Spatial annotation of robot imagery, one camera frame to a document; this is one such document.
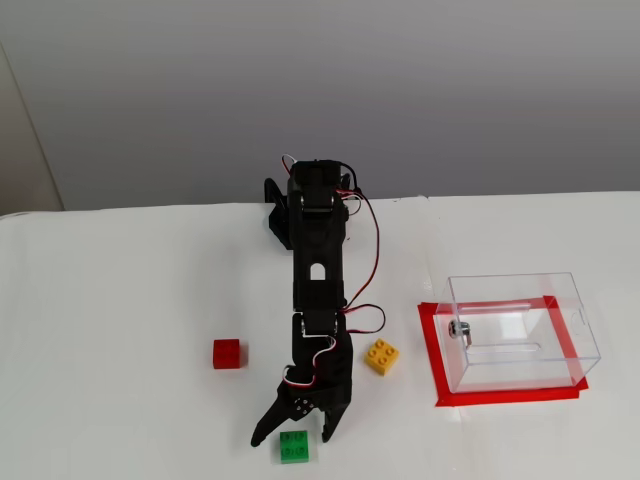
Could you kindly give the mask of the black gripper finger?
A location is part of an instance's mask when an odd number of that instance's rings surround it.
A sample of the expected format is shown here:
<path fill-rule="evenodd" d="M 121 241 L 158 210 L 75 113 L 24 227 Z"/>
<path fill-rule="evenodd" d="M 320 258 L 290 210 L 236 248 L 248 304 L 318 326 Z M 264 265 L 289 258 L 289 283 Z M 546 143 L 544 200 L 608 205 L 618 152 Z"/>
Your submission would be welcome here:
<path fill-rule="evenodd" d="M 258 447 L 276 428 L 287 420 L 298 421 L 316 408 L 320 395 L 316 391 L 297 388 L 281 382 L 274 403 L 258 421 L 250 445 Z"/>
<path fill-rule="evenodd" d="M 321 404 L 320 410 L 324 413 L 324 424 L 321 438 L 324 443 L 327 443 L 335 433 L 335 430 L 350 403 L 350 400 L 341 399 L 327 400 Z"/>

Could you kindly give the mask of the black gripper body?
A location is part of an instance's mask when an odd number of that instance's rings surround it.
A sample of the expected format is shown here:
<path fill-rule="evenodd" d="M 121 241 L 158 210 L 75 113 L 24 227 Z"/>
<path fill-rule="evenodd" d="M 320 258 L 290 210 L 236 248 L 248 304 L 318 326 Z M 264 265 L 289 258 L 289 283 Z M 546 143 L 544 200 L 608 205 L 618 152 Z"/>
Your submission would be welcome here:
<path fill-rule="evenodd" d="M 353 343 L 346 334 L 303 335 L 294 339 L 293 364 L 285 367 L 283 382 L 316 391 L 320 406 L 327 400 L 350 400 Z"/>

